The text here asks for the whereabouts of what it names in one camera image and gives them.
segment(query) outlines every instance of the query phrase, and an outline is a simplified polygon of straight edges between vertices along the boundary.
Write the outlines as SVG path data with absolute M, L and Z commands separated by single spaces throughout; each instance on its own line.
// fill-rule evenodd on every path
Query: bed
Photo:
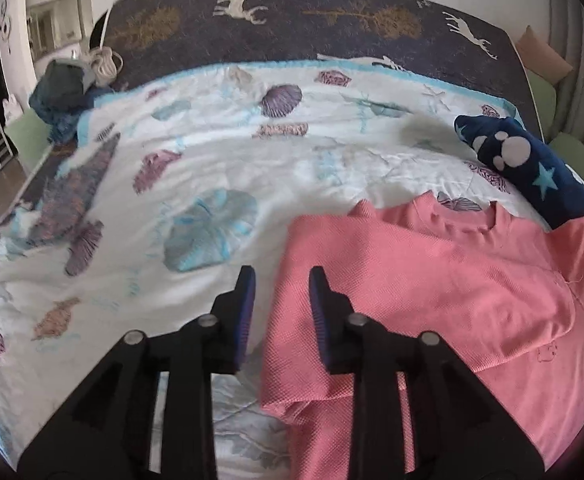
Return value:
M 248 361 L 236 377 L 213 379 L 219 475 L 287 478 L 285 427 L 257 394 L 292 218 L 432 189 L 441 202 L 498 200 L 543 223 L 452 126 L 459 114 L 485 114 L 539 131 L 511 42 L 481 20 L 423 0 L 120 0 L 104 44 L 125 60 L 119 92 L 82 116 L 76 147 L 43 164 L 23 195 L 30 204 L 0 232 L 0 451 L 12 465 L 122 334 L 180 328 L 250 264 Z M 15 245 L 45 178 L 81 167 L 115 137 L 87 241 L 73 247 L 78 266 L 68 271 L 67 243 Z M 236 208 L 240 221 L 228 222 Z M 173 233 L 193 218 L 205 247 L 175 269 Z

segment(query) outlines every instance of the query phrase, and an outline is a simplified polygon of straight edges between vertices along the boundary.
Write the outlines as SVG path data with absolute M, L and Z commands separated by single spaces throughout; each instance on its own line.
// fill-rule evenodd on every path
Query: metal screw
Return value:
M 441 338 L 436 332 L 423 332 L 421 335 L 421 341 L 427 346 L 436 346 L 441 342 Z
M 218 323 L 218 318 L 214 314 L 203 314 L 198 318 L 198 324 L 204 328 L 214 326 L 216 323 Z
M 140 330 L 130 330 L 123 336 L 123 341 L 128 345 L 138 345 L 144 338 L 143 332 Z
M 369 318 L 365 314 L 360 314 L 359 312 L 353 312 L 347 316 L 347 322 L 354 326 L 363 326 L 367 323 Z

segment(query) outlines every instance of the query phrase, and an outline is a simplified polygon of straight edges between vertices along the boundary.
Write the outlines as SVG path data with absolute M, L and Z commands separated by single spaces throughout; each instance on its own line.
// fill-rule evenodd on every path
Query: orange pillow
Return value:
M 529 25 L 516 42 L 516 50 L 526 68 L 554 86 L 574 70 L 552 47 L 540 40 Z

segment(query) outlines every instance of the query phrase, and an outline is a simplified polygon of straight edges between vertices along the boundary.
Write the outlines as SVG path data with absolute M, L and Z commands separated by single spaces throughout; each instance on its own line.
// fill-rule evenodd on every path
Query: blue star print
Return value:
M 538 163 L 538 177 L 533 181 L 533 186 L 538 186 L 540 189 L 540 198 L 545 200 L 545 194 L 548 188 L 558 189 L 556 186 L 553 175 L 555 168 L 546 170 L 545 167 L 539 162 Z
M 458 135 L 458 138 L 460 140 L 462 140 L 462 142 L 467 143 L 467 139 L 465 139 L 465 136 L 462 134 L 462 131 L 465 129 L 465 126 L 461 126 L 460 128 L 458 126 L 456 126 L 456 135 Z

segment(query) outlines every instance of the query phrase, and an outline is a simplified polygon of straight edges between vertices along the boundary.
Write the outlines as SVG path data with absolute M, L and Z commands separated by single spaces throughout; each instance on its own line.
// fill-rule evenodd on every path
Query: pink shirt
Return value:
M 289 228 L 265 338 L 262 406 L 290 427 L 293 478 L 345 479 L 352 377 L 317 350 L 307 283 L 387 329 L 435 330 L 553 463 L 584 423 L 584 218 L 545 233 L 498 203 L 456 212 L 432 192 Z M 406 436 L 409 458 L 409 436 Z

